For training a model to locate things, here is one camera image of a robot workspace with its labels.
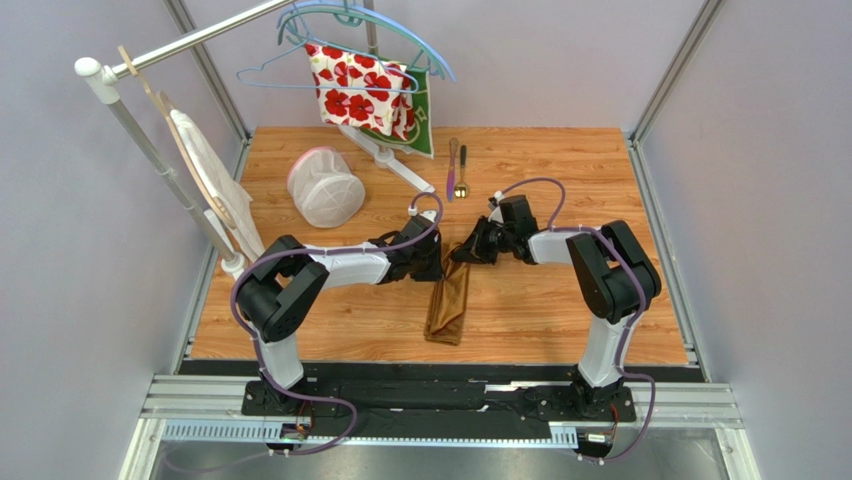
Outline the gold spoon black handle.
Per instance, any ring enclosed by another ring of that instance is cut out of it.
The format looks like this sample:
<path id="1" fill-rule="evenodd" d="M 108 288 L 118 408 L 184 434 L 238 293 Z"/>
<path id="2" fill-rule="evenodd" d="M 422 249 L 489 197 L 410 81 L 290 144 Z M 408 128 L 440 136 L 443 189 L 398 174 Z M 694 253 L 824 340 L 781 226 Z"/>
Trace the gold spoon black handle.
<path id="1" fill-rule="evenodd" d="M 462 145 L 460 147 L 460 158 L 459 158 L 459 176 L 457 182 L 454 186 L 454 196 L 457 199 L 465 199 L 469 196 L 470 189 L 469 185 L 466 182 L 466 167 L 467 167 L 467 146 Z"/>

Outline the brown cloth napkin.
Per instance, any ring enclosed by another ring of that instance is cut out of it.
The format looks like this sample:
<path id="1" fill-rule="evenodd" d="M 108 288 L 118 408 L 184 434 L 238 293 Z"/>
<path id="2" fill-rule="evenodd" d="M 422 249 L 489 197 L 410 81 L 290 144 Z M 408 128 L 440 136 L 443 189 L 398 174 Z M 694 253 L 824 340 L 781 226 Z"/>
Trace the brown cloth napkin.
<path id="1" fill-rule="evenodd" d="M 433 289 L 426 323 L 426 341 L 458 346 L 464 331 L 469 288 L 469 264 L 452 259 L 461 242 L 446 244 L 441 265 L 444 277 Z"/>

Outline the purple handled knife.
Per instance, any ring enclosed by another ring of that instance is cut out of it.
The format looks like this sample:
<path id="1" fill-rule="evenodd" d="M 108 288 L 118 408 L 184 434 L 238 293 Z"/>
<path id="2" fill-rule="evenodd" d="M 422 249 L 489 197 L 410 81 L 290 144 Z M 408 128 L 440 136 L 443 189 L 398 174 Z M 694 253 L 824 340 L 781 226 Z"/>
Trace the purple handled knife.
<path id="1" fill-rule="evenodd" d="M 459 141 L 456 137 L 452 137 L 449 142 L 449 165 L 446 176 L 446 197 L 449 202 L 453 202 L 455 198 L 455 170 L 456 160 L 459 149 Z"/>

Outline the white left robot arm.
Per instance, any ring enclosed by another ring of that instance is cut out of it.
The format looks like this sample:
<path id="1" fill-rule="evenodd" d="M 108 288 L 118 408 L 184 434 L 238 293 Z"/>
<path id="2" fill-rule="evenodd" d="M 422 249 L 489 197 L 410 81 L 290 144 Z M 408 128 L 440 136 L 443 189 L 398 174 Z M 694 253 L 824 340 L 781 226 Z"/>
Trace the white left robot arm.
<path id="1" fill-rule="evenodd" d="M 237 277 L 230 307 L 250 335 L 260 374 L 246 386 L 243 414 L 293 415 L 305 403 L 322 402 L 299 385 L 304 367 L 296 339 L 322 292 L 442 279 L 440 213 L 409 214 L 401 229 L 353 246 L 320 248 L 281 236 Z"/>

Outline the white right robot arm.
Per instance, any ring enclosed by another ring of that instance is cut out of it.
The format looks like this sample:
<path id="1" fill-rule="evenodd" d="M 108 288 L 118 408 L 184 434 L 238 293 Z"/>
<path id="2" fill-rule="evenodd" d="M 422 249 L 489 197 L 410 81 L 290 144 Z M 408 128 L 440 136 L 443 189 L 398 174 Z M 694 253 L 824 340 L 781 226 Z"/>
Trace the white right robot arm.
<path id="1" fill-rule="evenodd" d="M 572 370 L 568 401 L 582 417 L 607 412 L 624 384 L 633 328 L 661 292 L 659 273 L 623 220 L 544 229 L 523 195 L 493 198 L 490 208 L 452 259 L 494 264 L 500 254 L 510 253 L 529 265 L 571 266 L 592 319 L 585 351 Z"/>

